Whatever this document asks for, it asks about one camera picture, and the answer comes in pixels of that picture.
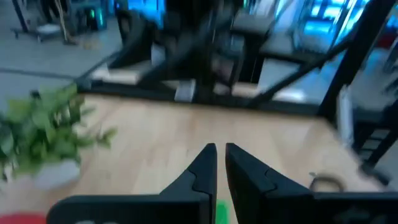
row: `potted plant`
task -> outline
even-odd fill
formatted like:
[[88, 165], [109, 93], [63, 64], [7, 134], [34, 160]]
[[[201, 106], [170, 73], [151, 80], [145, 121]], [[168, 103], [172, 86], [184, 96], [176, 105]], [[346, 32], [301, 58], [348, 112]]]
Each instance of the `potted plant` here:
[[84, 108], [76, 85], [41, 91], [28, 99], [9, 100], [0, 114], [0, 174], [4, 180], [29, 174], [41, 189], [78, 178], [80, 150], [99, 144], [110, 147], [115, 129], [103, 134], [78, 134], [75, 126], [94, 111]]

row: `wooden floor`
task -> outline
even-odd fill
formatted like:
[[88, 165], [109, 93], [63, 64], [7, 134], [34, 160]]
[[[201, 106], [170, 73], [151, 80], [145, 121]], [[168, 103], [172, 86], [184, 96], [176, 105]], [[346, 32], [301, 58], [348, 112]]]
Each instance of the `wooden floor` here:
[[81, 179], [42, 192], [29, 178], [2, 185], [0, 214], [45, 213], [52, 204], [76, 194], [157, 194], [176, 179], [201, 149], [218, 150], [218, 199], [229, 203], [236, 223], [224, 167], [225, 144], [234, 142], [280, 173], [309, 186], [309, 174], [339, 177], [349, 191], [377, 191], [375, 181], [358, 174], [358, 160], [341, 146], [335, 132], [319, 119], [145, 100], [88, 96], [96, 112], [90, 130], [117, 127], [112, 150], [83, 153]]

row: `cable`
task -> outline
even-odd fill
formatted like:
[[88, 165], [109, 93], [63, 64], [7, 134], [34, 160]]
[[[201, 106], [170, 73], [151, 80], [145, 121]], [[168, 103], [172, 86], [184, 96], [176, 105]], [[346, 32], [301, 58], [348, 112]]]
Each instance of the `cable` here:
[[309, 189], [312, 191], [317, 191], [317, 185], [319, 183], [334, 185], [339, 192], [345, 191], [345, 186], [343, 182], [337, 177], [333, 177], [332, 175], [326, 175], [326, 174], [313, 174], [313, 176], [314, 178], [309, 186]]

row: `plant pot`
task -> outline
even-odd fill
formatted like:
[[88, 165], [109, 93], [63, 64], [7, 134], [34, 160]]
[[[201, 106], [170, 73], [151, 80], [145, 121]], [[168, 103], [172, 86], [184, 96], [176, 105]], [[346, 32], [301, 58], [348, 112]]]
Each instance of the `plant pot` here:
[[33, 176], [33, 181], [38, 189], [50, 190], [77, 180], [79, 176], [79, 164], [67, 159], [59, 163], [44, 164]]

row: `green plant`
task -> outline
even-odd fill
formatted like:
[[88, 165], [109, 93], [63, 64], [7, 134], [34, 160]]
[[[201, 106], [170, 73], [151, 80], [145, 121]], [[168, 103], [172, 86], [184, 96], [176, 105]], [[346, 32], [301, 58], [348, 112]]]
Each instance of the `green plant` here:
[[43, 164], [74, 159], [80, 162], [79, 149], [93, 144], [110, 147], [116, 134], [109, 129], [103, 134], [79, 135], [74, 126], [93, 112], [84, 108], [84, 97], [76, 85], [55, 91], [41, 91], [24, 100], [9, 100], [9, 109], [0, 115], [0, 174], [9, 166], [13, 176], [34, 174]]

